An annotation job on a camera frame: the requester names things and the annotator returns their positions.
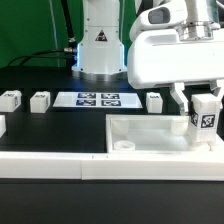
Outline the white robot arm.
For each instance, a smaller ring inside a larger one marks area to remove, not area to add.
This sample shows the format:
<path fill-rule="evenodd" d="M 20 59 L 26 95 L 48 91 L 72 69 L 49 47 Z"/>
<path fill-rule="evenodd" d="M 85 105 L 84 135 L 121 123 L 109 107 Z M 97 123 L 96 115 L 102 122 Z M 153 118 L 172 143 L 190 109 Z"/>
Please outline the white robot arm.
<path fill-rule="evenodd" d="M 136 19 L 128 51 L 119 38 L 119 0 L 83 0 L 84 36 L 78 44 L 73 75 L 109 81 L 126 73 L 135 89 L 168 86 L 188 113 L 187 85 L 208 84 L 214 98 L 224 97 L 224 29 L 217 0 L 134 0 Z"/>

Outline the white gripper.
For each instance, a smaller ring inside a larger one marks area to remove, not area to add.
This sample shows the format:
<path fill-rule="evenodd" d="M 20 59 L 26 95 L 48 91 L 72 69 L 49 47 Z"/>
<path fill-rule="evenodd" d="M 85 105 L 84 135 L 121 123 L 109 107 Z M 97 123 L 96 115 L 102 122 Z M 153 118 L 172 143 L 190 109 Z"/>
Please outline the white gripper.
<path fill-rule="evenodd" d="M 174 29 L 145 31 L 129 49 L 127 72 L 135 89 L 171 84 L 170 94 L 181 116 L 189 112 L 184 83 L 211 80 L 212 99 L 223 108 L 224 29 L 216 30 L 212 40 L 199 41 L 180 41 Z"/>

